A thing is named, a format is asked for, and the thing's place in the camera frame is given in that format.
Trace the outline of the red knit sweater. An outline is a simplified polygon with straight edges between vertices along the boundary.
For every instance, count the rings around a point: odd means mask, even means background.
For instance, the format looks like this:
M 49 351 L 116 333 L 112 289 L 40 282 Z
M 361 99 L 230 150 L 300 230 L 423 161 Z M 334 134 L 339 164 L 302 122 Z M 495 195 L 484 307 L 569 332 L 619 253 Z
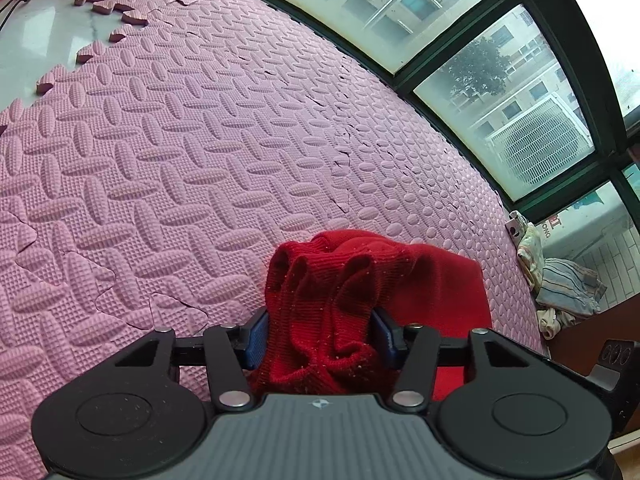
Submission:
M 257 394 L 390 394 L 396 374 L 368 336 L 372 312 L 464 338 L 491 326 L 480 265 L 433 245 L 341 230 L 274 252 L 265 288 L 268 338 L 250 377 Z

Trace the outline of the cream cloth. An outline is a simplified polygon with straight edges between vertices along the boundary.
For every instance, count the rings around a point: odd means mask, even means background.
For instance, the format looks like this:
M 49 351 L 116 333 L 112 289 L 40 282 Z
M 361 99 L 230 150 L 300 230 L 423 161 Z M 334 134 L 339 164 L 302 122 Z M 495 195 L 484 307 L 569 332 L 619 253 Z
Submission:
M 563 328 L 576 325 L 579 320 L 574 315 L 555 308 L 537 311 L 538 328 L 545 340 L 553 339 Z

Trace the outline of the blue striped folded cloth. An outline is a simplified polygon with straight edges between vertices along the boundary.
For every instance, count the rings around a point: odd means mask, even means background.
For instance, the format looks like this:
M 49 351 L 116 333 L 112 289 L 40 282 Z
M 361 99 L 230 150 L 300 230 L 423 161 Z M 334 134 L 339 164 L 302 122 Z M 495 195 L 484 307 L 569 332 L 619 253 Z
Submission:
M 576 318 L 589 318 L 605 310 L 601 300 L 607 289 L 596 271 L 574 261 L 548 258 L 544 260 L 536 303 Z

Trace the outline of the yellow striped folded cloth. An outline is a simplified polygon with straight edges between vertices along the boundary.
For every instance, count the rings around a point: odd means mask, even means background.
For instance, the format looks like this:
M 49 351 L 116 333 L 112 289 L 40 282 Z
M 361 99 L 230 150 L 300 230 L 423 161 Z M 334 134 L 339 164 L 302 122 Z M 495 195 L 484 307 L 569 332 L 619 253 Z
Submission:
M 524 235 L 516 248 L 518 264 L 524 274 L 529 290 L 536 294 L 542 283 L 544 270 L 544 254 L 542 253 L 541 238 L 536 226 L 529 223 Z

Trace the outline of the spotted white cloth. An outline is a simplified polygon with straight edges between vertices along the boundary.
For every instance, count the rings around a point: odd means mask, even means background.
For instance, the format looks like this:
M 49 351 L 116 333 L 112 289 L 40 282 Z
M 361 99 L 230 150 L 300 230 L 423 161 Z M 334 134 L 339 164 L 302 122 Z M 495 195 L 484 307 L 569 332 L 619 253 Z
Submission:
M 508 221 L 504 224 L 504 227 L 510 235 L 513 244 L 518 246 L 526 234 L 528 220 L 518 210 L 512 210 L 509 212 Z

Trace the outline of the pink foam floor mat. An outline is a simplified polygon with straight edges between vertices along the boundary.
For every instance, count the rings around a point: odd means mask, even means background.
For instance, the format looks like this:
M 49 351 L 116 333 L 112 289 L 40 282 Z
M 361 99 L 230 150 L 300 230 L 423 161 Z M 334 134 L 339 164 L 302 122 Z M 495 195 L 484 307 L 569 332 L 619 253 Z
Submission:
M 260 0 L 9 6 L 1 32 L 1 474 L 38 479 L 51 392 L 155 327 L 264 300 L 287 240 L 364 229 L 476 260 L 540 349 L 500 198 L 412 106 Z

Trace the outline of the loose pink foam pieces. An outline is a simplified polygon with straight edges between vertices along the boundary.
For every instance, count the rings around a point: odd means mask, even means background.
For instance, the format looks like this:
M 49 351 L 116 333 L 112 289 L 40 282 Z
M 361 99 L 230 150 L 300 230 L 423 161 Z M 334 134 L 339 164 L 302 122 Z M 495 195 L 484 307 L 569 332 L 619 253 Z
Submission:
M 125 1 L 116 0 L 74 0 L 75 6 L 91 4 L 91 11 L 96 14 L 110 15 L 119 13 L 120 20 L 125 24 L 134 26 L 146 26 L 149 24 L 148 17 L 136 10 L 131 4 Z

